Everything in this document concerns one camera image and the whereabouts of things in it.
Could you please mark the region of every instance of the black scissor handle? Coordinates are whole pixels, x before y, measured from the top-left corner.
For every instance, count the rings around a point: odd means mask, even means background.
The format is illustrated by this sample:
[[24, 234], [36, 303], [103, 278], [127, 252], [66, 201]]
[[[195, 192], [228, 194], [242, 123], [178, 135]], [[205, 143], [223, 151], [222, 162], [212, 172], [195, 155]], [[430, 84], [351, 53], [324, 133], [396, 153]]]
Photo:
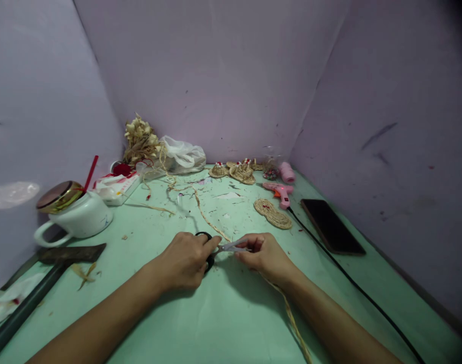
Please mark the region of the black scissor handle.
[[[208, 234], [207, 232], [198, 232], [198, 233], [196, 233], [196, 236], [201, 235], [201, 234], [205, 234], [207, 236], [207, 240], [212, 239], [211, 234]], [[210, 271], [212, 266], [214, 265], [214, 258], [212, 257], [212, 255], [209, 255], [207, 257], [206, 262], [207, 262], [207, 268], [204, 271], [204, 274], [206, 274], [208, 271]]]

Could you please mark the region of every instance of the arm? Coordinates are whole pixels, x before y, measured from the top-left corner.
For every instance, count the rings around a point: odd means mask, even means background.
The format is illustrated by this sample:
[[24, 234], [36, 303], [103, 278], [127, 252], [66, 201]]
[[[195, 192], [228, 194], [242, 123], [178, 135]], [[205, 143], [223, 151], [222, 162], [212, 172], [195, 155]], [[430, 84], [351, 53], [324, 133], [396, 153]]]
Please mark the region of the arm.
[[309, 280], [288, 258], [272, 234], [247, 234], [252, 252], [236, 253], [279, 286], [302, 311], [338, 363], [401, 363], [388, 349], [362, 328], [323, 290]]
[[165, 292], [196, 289], [221, 237], [178, 233], [157, 258], [60, 333], [28, 363], [103, 363]]

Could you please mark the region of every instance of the scissors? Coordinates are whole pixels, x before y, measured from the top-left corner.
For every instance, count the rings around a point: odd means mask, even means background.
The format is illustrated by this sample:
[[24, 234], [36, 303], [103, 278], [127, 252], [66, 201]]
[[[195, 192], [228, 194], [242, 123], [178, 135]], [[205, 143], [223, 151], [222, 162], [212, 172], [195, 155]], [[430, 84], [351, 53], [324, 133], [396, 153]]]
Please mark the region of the scissors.
[[[204, 234], [205, 236], [207, 236], [207, 240], [212, 239], [212, 236], [208, 234], [207, 232], [198, 232], [196, 233], [196, 236], [201, 235], [201, 234]], [[218, 255], [220, 252], [222, 251], [227, 251], [227, 252], [248, 251], [248, 249], [236, 247], [236, 245], [244, 243], [247, 240], [248, 239], [239, 239], [239, 240], [236, 240], [235, 242], [227, 243], [224, 245], [218, 245], [217, 251], [209, 255], [206, 259], [207, 268], [204, 271], [204, 274], [206, 274], [212, 268], [212, 266], [214, 265], [214, 258], [216, 258], [216, 255]]]

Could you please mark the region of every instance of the glue gun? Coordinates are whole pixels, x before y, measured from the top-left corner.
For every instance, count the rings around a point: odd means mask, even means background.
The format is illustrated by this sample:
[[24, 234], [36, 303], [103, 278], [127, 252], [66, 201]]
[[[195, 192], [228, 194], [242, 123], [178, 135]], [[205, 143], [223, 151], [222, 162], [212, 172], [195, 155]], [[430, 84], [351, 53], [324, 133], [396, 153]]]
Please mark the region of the glue gun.
[[293, 192], [293, 186], [286, 186], [282, 184], [274, 184], [274, 183], [263, 183], [257, 184], [262, 186], [270, 191], [275, 191], [274, 197], [280, 197], [280, 208], [286, 210], [290, 207], [290, 201], [288, 199], [288, 194]]

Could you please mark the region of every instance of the hammer head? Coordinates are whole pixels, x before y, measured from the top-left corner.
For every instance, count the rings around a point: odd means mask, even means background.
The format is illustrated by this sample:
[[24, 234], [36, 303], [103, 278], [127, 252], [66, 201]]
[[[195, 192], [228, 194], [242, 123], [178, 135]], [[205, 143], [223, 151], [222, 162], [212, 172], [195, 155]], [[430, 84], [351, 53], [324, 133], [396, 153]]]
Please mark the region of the hammer head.
[[52, 248], [42, 252], [39, 261], [44, 264], [65, 263], [71, 265], [79, 262], [96, 262], [106, 243], [93, 247]]

